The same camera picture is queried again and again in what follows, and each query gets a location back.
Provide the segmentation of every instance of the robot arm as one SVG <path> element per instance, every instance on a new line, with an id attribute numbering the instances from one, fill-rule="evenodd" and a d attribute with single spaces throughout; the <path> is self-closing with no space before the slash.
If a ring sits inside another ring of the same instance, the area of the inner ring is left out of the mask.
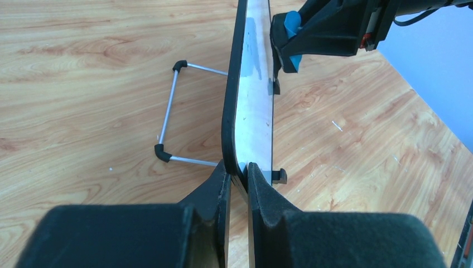
<path id="1" fill-rule="evenodd" d="M 471 0 L 308 0 L 301 9 L 273 16 L 271 42 L 274 74 L 296 73 L 303 54 L 353 56 L 374 50 L 394 21 L 407 26 L 441 7 L 469 6 Z M 424 11 L 398 22 L 396 16 Z"/>

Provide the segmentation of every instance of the blue surface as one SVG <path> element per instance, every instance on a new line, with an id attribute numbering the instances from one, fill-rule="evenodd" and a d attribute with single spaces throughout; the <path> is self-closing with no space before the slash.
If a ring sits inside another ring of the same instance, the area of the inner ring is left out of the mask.
<path id="1" fill-rule="evenodd" d="M 393 24 L 378 49 L 473 152 L 473 11 L 447 7 L 411 26 Z"/>
<path id="2" fill-rule="evenodd" d="M 301 27 L 301 15 L 297 11 L 287 12 L 286 18 L 284 19 L 284 28 L 286 28 L 287 37 L 291 38 L 296 35 Z M 299 72 L 299 64 L 302 60 L 302 55 L 290 56 L 289 59 L 294 65 L 294 68 Z"/>

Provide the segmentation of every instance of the white mark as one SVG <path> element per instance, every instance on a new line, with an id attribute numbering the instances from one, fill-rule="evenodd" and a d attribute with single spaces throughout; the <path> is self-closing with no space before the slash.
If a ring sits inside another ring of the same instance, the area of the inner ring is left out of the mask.
<path id="1" fill-rule="evenodd" d="M 341 127 L 339 125 L 337 125 L 337 123 L 335 123 L 334 121 L 332 121 L 332 123 L 340 130 L 343 132 L 343 130 L 341 129 Z"/>
<path id="2" fill-rule="evenodd" d="M 396 160 L 396 162 L 400 165 L 400 162 L 399 162 L 398 158 L 397 158 L 395 155 L 393 155 L 393 158 L 394 158 L 394 159 Z"/>
<path id="3" fill-rule="evenodd" d="M 334 166 L 334 168 L 336 168 L 336 169 L 340 170 L 341 172 L 345 172 L 345 170 L 344 170 L 344 169 L 342 169 L 342 168 L 341 168 L 341 167 L 339 167 L 339 166 Z"/>

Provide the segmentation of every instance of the wooden table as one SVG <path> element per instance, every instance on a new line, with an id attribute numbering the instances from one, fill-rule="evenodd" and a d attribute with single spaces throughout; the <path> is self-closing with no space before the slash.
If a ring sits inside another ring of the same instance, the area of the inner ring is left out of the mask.
<path id="1" fill-rule="evenodd" d="M 272 12 L 303 1 L 272 1 Z M 211 168 L 153 153 L 176 60 L 227 70 L 236 0 L 5 0 L 0 16 L 0 266 L 58 204 L 176 202 Z M 225 78 L 185 69 L 169 152 L 218 161 Z M 304 210 L 403 212 L 450 263 L 473 156 L 378 52 L 307 56 L 275 97 L 276 188 Z M 231 204 L 230 263 L 248 264 L 247 208 Z"/>

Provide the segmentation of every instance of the metal rod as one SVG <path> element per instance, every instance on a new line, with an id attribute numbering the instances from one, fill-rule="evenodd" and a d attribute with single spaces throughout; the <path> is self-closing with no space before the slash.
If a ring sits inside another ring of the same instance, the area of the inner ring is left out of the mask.
<path id="1" fill-rule="evenodd" d="M 212 69 L 212 68 L 207 68 L 207 67 L 200 66 L 200 65 L 197 65 L 197 64 L 193 64 L 193 63 L 187 63 L 187 66 L 197 68 L 197 69 L 201 69 L 201 70 L 204 70 L 204 71 L 211 71 L 212 73 L 216 73 L 216 74 L 228 75 L 228 73 L 226 73 L 224 71 L 219 71 L 219 70 L 215 70 L 215 69 Z"/>
<path id="2" fill-rule="evenodd" d="M 192 163 L 192 164 L 205 165 L 205 166 L 217 166 L 217 164 L 218 164 L 218 163 L 214 163 L 214 162 L 191 159 L 191 158 L 185 158 L 185 157 L 179 157 L 179 156 L 171 156 L 171 160 L 187 162 L 187 163 Z"/>
<path id="3" fill-rule="evenodd" d="M 174 71 L 174 79 L 172 80 L 171 93 L 169 94 L 169 101 L 167 102 L 166 115 L 164 116 L 163 127 L 161 130 L 160 144 L 163 144 L 163 141 L 164 141 L 164 134 L 166 133 L 167 120 L 169 119 L 169 114 L 171 113 L 172 99 L 174 98 L 174 91 L 176 89 L 176 82 L 177 82 L 178 75 L 179 75 L 179 72 L 177 70 Z"/>

